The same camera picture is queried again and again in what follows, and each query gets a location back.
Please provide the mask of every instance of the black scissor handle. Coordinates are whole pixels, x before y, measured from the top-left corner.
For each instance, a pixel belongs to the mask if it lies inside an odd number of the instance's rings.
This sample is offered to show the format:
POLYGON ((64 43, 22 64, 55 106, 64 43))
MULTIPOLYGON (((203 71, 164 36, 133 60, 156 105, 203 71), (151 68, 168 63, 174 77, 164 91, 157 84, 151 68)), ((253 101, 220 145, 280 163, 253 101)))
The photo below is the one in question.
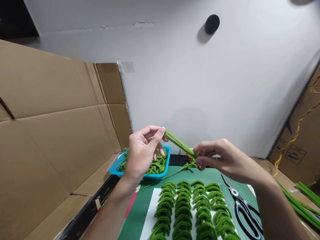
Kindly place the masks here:
POLYGON ((261 240, 261 234, 256 225, 252 222, 250 213, 244 209, 242 204, 239 201, 235 201, 235 212, 238 222, 240 223, 243 231, 251 240, 261 240), (253 231, 253 234, 247 229, 246 225, 243 223, 242 219, 240 218, 240 212, 242 212, 243 216, 245 217, 247 223, 249 224, 250 228, 253 231))
MULTIPOLYGON (((243 201, 249 210, 252 210, 255 214, 257 214, 260 217, 260 213, 259 213, 258 209, 256 209, 254 206, 252 206, 247 201, 245 201, 245 200, 243 200, 243 201)), ((249 214, 251 215, 251 219, 252 219, 253 223, 257 226, 258 230, 263 235, 262 226, 261 226, 260 222, 257 220, 257 218, 250 211, 249 211, 249 214)))

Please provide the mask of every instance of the orange wire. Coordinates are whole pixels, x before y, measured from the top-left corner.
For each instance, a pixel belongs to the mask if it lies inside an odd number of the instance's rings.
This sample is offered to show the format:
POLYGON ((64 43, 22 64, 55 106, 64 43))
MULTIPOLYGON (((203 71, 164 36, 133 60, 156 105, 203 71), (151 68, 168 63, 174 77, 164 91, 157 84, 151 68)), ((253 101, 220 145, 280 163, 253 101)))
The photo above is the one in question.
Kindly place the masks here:
MULTIPOLYGON (((319 79, 320 79, 320 75, 319 75, 319 76, 317 77, 317 79, 314 81, 314 83, 313 83, 313 85, 312 85, 312 87, 311 87, 311 89, 310 89, 310 91, 311 91, 312 93, 320 93, 320 92, 317 92, 316 90, 314 90, 314 87, 317 85, 317 82, 318 82, 319 79)), ((313 108, 309 109, 309 110, 299 119, 298 125, 297 125, 297 130, 296 130, 296 133, 295 133, 295 135, 294 135, 294 138, 293 138, 291 141, 289 141, 289 142, 288 142, 283 148, 281 148, 280 151, 279 151, 280 156, 279 156, 278 160, 274 163, 274 166, 275 166, 275 168, 276 168, 276 173, 273 175, 273 177, 275 177, 275 176, 278 174, 279 163, 280 163, 280 161, 281 161, 281 159, 282 159, 282 153, 283 153, 283 151, 284 151, 287 147, 289 147, 295 140, 297 140, 297 137, 298 137, 299 131, 300 131, 301 121, 302 121, 310 112, 312 112, 313 109, 315 109, 315 108, 318 107, 319 105, 320 105, 320 102, 319 102, 317 105, 313 106, 313 108)))

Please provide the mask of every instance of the left hand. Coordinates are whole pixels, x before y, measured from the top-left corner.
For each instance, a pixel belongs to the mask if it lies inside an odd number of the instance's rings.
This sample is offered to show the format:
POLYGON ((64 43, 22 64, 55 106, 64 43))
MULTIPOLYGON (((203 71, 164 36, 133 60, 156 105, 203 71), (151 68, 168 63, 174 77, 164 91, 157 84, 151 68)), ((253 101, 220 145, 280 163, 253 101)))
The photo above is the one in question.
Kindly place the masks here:
POLYGON ((129 178, 133 184, 137 185, 142 180, 151 165, 152 158, 157 159, 157 148, 159 148, 160 155, 164 156, 160 141, 161 139, 165 142, 169 141, 163 136, 164 133, 164 127, 150 125, 130 135, 129 155, 124 177, 129 178))

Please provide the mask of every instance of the scissors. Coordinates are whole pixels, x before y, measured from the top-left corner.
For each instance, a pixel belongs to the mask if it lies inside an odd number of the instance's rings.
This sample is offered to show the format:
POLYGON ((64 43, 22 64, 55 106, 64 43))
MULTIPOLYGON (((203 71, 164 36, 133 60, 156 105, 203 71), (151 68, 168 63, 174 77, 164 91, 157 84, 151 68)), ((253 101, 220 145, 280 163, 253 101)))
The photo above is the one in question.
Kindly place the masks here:
POLYGON ((230 182, 221 174, 224 182, 229 188, 229 191, 231 195, 234 198, 235 201, 235 213, 237 220, 239 224, 241 225, 243 231, 247 234, 247 236, 252 240, 261 240, 261 235, 263 235, 262 232, 262 226, 260 222, 256 219, 256 217, 252 214, 251 211, 253 211, 255 214, 257 214, 260 217, 259 210, 257 210, 254 206, 252 206, 247 201, 243 200, 243 198, 239 195, 238 191, 235 190, 230 182), (244 218, 246 219, 248 225, 250 226, 253 234, 249 229, 245 226, 242 219, 240 218, 240 212, 243 214, 244 218))

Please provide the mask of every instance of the blue plastic basket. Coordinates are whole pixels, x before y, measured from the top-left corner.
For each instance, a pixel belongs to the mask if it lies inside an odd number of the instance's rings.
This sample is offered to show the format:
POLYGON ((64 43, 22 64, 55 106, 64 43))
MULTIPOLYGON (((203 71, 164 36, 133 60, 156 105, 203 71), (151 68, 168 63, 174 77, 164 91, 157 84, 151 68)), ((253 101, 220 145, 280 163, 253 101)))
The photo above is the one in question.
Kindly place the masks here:
MULTIPOLYGON (((171 147, 169 146, 163 146, 163 148, 166 150, 167 154, 168 154, 168 158, 167 158, 167 162, 166 162, 166 168, 164 170, 163 173, 160 174, 149 174, 149 176, 147 176, 147 174, 144 175, 144 179, 154 179, 154 180, 159 180, 161 178, 163 178, 163 176, 167 173, 168 171, 168 166, 169 166, 169 160, 170 160, 170 154, 171 154, 171 147)), ((121 172, 121 167, 120 167, 120 163, 124 162, 124 154, 122 154, 119 159, 112 165, 112 167, 109 170, 110 174, 113 175, 117 175, 118 177, 122 177, 123 172, 121 172)))

